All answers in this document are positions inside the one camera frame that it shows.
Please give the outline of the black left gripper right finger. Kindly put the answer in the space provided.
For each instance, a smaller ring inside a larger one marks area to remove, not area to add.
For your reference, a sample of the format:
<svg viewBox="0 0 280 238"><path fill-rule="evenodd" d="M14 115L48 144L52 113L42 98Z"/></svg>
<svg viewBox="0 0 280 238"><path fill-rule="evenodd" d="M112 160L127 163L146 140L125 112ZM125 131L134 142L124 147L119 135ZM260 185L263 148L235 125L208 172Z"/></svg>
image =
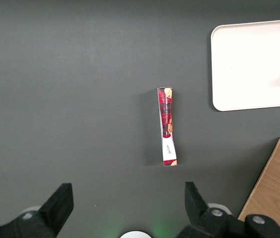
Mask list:
<svg viewBox="0 0 280 238"><path fill-rule="evenodd" d="M185 183L185 209L190 225L178 238L280 238L280 226L272 218L250 214L239 221L221 208L209 207L193 182Z"/></svg>

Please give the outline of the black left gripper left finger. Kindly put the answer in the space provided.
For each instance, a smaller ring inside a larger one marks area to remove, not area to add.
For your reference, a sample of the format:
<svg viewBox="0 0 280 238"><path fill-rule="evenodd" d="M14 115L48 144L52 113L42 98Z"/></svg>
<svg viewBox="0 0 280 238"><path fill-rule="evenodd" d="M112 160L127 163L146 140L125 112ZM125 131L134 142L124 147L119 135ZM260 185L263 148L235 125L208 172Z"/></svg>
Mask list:
<svg viewBox="0 0 280 238"><path fill-rule="evenodd" d="M56 238L72 211L72 184L63 183L38 209L28 208L0 226L0 238Z"/></svg>

